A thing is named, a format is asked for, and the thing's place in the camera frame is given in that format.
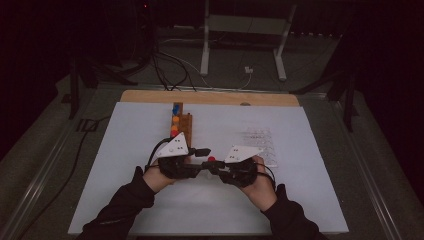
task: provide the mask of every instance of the controller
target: controller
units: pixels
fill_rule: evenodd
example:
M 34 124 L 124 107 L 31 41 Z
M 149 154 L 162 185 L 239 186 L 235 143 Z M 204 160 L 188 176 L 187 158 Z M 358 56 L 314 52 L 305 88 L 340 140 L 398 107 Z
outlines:
M 171 179 L 196 178 L 202 170 L 209 171 L 212 175 L 217 175 L 223 183 L 244 188 L 253 184 L 257 175 L 257 164 L 252 159 L 254 155 L 262 152 L 261 148 L 233 146 L 230 153 L 223 161 L 208 160 L 201 164 L 186 163 L 189 156 L 208 156 L 210 149 L 195 149 L 187 147 L 184 133 L 180 133 L 174 138 L 164 139 L 158 145 L 168 142 L 157 154 L 158 167 L 163 175 Z M 146 171 L 150 166 L 155 149 L 150 156 Z

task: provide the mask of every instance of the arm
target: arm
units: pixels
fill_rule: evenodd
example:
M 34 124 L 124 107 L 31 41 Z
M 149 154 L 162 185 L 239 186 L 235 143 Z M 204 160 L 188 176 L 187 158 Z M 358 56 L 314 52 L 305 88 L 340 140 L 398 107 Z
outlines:
M 255 156 L 253 160 L 258 163 L 258 171 L 266 173 L 263 159 Z M 305 217 L 303 208 L 288 200 L 283 184 L 275 193 L 270 180 L 258 175 L 252 185 L 241 191 L 269 219 L 274 236 L 280 239 L 327 239 L 319 232 L 318 226 Z
M 120 187 L 96 219 L 84 225 L 77 240 L 126 239 L 135 217 L 143 208 L 152 207 L 155 194 L 173 182 L 157 167 L 149 168 L 144 175 L 137 167 L 132 181 Z

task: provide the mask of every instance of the sleeve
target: sleeve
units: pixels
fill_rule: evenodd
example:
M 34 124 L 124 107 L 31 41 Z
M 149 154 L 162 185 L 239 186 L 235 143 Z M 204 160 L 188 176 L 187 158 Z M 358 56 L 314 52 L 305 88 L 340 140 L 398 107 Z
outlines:
M 143 179 L 143 170 L 135 169 L 131 183 L 118 189 L 96 219 L 83 227 L 77 240 L 126 239 L 135 217 L 143 208 L 153 206 L 155 192 Z
M 287 198 L 284 184 L 277 187 L 277 201 L 262 212 L 270 221 L 272 234 L 278 239 L 324 240 L 318 226 L 308 220 L 300 204 Z

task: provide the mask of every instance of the dark background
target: dark background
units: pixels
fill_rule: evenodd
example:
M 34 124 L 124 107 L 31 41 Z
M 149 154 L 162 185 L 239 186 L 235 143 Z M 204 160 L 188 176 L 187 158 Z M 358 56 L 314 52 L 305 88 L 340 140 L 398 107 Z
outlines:
M 203 24 L 204 7 L 199 2 L 181 0 L 175 4 L 162 0 L 154 1 L 149 7 L 155 13 L 154 22 L 162 27 L 174 24 L 199 27 Z M 234 11 L 226 4 L 228 1 L 214 2 L 211 6 L 214 11 Z M 82 6 L 88 11 L 92 7 L 94 10 L 90 11 L 96 12 L 90 15 L 93 29 L 107 27 L 102 11 L 95 10 L 96 4 L 102 5 L 100 0 L 91 1 L 90 6 L 81 4 L 53 0 L 1 3 L 0 159 L 56 96 L 54 84 L 69 74 L 71 36 L 75 29 L 84 30 L 81 29 L 84 14 L 75 9 Z M 237 9 L 241 15 L 264 14 L 257 10 L 259 5 Z M 278 15 L 275 9 L 265 15 Z M 363 92 L 421 202 L 424 202 L 423 10 L 420 1 L 308 1 L 299 3 L 291 29 L 295 35 L 313 33 L 328 37 L 331 34 L 338 38 L 343 34 L 326 72 L 355 70 L 356 88 Z M 109 57 L 119 55 L 110 36 L 101 31 L 88 32 L 94 39 L 102 39 L 104 45 L 99 48 L 110 50 Z

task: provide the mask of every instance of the hand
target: hand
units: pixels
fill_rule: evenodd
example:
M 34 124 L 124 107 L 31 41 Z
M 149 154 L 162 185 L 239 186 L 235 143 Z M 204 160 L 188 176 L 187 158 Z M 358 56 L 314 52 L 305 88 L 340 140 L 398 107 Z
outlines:
M 163 175 L 160 172 L 158 165 L 158 160 L 155 160 L 152 164 L 152 167 L 144 173 L 143 179 L 147 183 L 147 185 L 152 189 L 155 193 L 158 193 L 160 190 L 164 189 L 166 186 L 173 184 L 177 181 L 177 179 L 170 179 Z
M 264 160 L 259 156 L 253 156 L 252 159 L 258 163 L 258 172 L 267 174 L 263 165 Z M 240 189 L 261 211 L 268 210 L 277 201 L 272 183 L 266 176 L 258 175 L 253 184 Z

